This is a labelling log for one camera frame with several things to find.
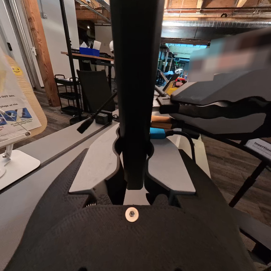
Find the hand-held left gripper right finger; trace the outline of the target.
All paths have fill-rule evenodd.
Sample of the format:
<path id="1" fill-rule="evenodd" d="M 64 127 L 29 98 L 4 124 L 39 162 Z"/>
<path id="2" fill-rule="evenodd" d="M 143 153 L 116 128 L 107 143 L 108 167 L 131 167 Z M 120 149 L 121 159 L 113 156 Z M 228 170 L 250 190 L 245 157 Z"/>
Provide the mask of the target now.
<path id="1" fill-rule="evenodd" d="M 170 194 L 195 194 L 196 190 L 175 144 L 168 138 L 151 139 L 153 154 L 147 175 Z"/>

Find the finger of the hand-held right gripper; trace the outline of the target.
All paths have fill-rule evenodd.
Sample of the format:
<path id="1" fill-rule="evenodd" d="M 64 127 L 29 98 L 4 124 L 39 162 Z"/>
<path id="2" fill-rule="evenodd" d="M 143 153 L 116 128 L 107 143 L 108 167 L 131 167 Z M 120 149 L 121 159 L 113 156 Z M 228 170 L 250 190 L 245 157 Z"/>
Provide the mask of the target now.
<path id="1" fill-rule="evenodd" d="M 223 102 L 252 110 L 270 107 L 270 68 L 216 74 L 211 81 L 187 82 L 171 95 L 171 107 Z"/>
<path id="2" fill-rule="evenodd" d="M 203 131 L 231 140 L 268 138 L 271 135 L 270 105 L 266 107 L 182 105 L 178 113 L 169 115 Z"/>

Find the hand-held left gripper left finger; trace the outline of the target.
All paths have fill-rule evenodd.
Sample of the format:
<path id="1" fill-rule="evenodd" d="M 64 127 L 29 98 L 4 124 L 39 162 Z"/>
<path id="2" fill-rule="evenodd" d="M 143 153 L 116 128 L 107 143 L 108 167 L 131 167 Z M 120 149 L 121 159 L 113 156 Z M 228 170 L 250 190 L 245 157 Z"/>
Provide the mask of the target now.
<path id="1" fill-rule="evenodd" d="M 115 194 L 122 189 L 120 155 L 115 148 L 118 130 L 119 124 L 112 126 L 90 145 L 69 189 L 70 194 Z"/>

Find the black usb hub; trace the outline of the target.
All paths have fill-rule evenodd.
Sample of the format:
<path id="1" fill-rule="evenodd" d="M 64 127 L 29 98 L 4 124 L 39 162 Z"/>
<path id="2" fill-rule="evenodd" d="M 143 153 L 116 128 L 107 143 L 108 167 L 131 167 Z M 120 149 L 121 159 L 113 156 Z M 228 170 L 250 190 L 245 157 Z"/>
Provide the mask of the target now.
<path id="1" fill-rule="evenodd" d="M 127 189 L 144 183 L 164 1 L 110 1 Z"/>

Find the black framed tag sign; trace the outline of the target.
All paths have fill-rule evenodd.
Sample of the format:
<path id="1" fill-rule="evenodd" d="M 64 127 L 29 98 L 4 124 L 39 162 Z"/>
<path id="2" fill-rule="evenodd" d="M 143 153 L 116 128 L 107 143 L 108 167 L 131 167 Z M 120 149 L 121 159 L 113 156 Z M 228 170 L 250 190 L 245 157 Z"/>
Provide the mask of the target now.
<path id="1" fill-rule="evenodd" d="M 229 203 L 230 207 L 235 207 L 244 194 L 254 185 L 260 174 L 267 168 L 270 168 L 271 162 L 271 145 L 263 139 L 256 138 L 252 140 L 242 140 L 240 143 L 235 143 L 235 147 L 248 152 L 258 158 L 261 162 L 253 171 L 253 173 L 245 180 L 239 191 Z"/>

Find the black box device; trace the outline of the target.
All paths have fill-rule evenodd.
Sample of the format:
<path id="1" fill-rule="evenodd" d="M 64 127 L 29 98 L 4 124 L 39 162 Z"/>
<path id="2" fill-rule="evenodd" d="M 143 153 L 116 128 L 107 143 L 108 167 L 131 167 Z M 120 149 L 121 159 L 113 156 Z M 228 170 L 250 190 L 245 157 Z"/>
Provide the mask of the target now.
<path id="1" fill-rule="evenodd" d="M 112 121 L 113 121 L 112 111 L 101 110 L 101 112 L 99 112 L 95 117 L 95 122 L 101 125 L 112 123 Z"/>

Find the black chair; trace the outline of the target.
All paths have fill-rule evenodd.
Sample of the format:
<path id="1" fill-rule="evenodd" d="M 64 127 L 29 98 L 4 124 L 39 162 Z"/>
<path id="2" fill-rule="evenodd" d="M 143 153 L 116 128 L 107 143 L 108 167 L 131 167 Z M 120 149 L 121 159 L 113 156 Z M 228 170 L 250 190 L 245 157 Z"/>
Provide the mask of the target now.
<path id="1" fill-rule="evenodd" d="M 111 96 L 105 70 L 76 70 L 89 113 L 95 113 Z"/>

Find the black rolling cart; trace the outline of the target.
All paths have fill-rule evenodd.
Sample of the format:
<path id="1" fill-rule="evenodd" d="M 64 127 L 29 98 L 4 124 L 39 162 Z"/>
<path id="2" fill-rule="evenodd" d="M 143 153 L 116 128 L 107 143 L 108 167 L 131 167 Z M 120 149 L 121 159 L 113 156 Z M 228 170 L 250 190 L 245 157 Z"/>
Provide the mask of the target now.
<path id="1" fill-rule="evenodd" d="M 78 108 L 72 77 L 66 78 L 63 74 L 56 74 L 54 79 L 60 102 L 60 113 L 76 117 Z"/>

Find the background work table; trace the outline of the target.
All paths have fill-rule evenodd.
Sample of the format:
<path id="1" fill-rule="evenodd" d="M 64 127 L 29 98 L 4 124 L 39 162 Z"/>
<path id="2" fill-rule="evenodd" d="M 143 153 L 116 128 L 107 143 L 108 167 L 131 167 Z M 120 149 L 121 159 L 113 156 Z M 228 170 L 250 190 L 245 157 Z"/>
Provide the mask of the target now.
<path id="1" fill-rule="evenodd" d="M 79 61 L 79 70 L 86 70 L 83 64 L 83 61 L 93 62 L 93 65 L 97 65 L 97 66 L 107 66 L 108 67 L 108 84 L 109 84 L 110 90 L 112 90 L 111 69 L 112 67 L 114 67 L 113 59 L 92 56 L 92 55 L 85 55 L 85 54 L 80 54 L 80 53 L 72 53 L 72 58 L 77 59 Z"/>

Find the blue storage bin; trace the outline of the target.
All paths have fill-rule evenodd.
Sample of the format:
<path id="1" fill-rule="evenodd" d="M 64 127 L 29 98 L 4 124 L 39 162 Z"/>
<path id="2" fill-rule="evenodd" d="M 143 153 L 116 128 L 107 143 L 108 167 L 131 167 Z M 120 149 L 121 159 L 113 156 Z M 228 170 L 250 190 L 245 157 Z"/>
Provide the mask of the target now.
<path id="1" fill-rule="evenodd" d="M 100 51 L 97 49 L 92 49 L 92 48 L 88 48 L 88 47 L 80 47 L 79 52 L 82 55 L 100 57 Z"/>

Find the black pole stand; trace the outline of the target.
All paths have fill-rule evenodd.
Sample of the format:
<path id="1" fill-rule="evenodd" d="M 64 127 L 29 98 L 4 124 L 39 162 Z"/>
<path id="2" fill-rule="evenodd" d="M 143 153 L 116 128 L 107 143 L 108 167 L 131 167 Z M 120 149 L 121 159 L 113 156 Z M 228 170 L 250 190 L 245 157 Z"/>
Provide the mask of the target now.
<path id="1" fill-rule="evenodd" d="M 79 92 L 78 92 L 78 88 L 77 88 L 76 74 L 75 74 L 75 69 L 74 69 L 73 55 L 72 55 L 72 49 L 71 49 L 71 40 L 70 40 L 70 36 L 69 36 L 69 29 L 68 29 L 68 23 L 67 23 L 66 12 L 65 12 L 65 5 L 64 5 L 63 0 L 60 0 L 59 2 L 60 2 L 60 9 L 61 9 L 64 33 L 65 33 L 67 53 L 68 53 L 68 57 L 69 57 L 70 70 L 71 70 L 72 81 L 73 81 L 73 88 L 74 88 L 75 98 L 76 98 L 77 116 L 70 119 L 70 125 L 74 125 L 74 124 L 81 122 L 82 120 L 86 120 L 87 117 L 82 116 L 82 110 L 80 107 Z"/>

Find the ribbed silver ventilation duct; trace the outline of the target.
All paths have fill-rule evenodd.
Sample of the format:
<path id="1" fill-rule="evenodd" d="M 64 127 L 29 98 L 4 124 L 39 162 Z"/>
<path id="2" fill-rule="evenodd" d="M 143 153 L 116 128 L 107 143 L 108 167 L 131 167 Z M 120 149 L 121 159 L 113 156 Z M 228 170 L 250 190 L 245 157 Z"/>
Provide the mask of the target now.
<path id="1" fill-rule="evenodd" d="M 238 29 L 262 29 L 271 26 L 270 21 L 241 21 L 226 19 L 181 19 L 164 20 L 162 26 L 171 27 L 209 27 L 209 28 L 238 28 Z"/>

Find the white metal base plate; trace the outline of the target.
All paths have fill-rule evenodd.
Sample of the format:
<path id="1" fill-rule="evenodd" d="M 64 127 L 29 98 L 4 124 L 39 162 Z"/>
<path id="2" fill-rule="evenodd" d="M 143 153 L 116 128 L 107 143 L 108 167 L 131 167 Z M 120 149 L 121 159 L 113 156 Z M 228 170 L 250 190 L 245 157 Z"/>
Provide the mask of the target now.
<path id="1" fill-rule="evenodd" d="M 13 150 L 13 144 L 0 155 L 0 190 L 11 185 L 40 166 L 40 161 L 22 151 Z"/>

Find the wooden support post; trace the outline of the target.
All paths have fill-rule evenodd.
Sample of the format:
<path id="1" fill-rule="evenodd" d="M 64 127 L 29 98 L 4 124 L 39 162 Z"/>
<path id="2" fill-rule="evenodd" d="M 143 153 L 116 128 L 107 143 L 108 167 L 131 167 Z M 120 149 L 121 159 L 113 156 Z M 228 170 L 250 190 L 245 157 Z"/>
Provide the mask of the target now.
<path id="1" fill-rule="evenodd" d="M 23 0 L 26 17 L 30 26 L 34 46 L 36 49 L 36 59 L 43 81 L 48 104 L 51 107 L 59 107 L 56 82 L 50 60 L 49 50 L 42 25 L 38 2 L 36 0 Z"/>

